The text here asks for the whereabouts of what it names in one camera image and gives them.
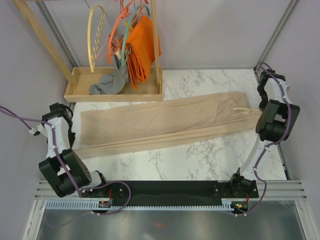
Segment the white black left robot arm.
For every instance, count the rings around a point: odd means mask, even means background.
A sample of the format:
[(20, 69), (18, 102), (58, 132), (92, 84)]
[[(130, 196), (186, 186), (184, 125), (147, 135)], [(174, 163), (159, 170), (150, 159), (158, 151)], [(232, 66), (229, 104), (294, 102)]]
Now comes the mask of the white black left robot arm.
[(58, 197), (78, 193), (81, 198), (102, 198), (110, 190), (103, 174), (90, 172), (72, 147), (76, 134), (72, 132), (73, 111), (54, 103), (42, 116), (41, 125), (47, 136), (47, 155), (38, 164), (39, 170)]

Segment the beige trousers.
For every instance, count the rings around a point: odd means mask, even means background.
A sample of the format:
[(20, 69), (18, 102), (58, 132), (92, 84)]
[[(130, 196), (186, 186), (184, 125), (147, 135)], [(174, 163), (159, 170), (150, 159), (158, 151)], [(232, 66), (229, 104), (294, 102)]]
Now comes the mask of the beige trousers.
[(81, 113), (82, 159), (168, 148), (253, 129), (262, 112), (242, 92)]

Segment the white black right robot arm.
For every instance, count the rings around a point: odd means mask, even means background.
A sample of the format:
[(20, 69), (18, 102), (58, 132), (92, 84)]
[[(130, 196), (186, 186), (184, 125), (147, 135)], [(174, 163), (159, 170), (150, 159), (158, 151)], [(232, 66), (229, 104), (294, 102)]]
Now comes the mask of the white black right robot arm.
[(290, 136), (301, 108), (289, 99), (288, 89), (285, 76), (275, 70), (266, 69), (260, 74), (257, 91), (262, 113), (255, 127), (257, 138), (247, 160), (228, 183), (228, 191), (233, 197), (258, 194), (256, 180), (262, 181), (258, 175), (260, 168), (270, 152)]

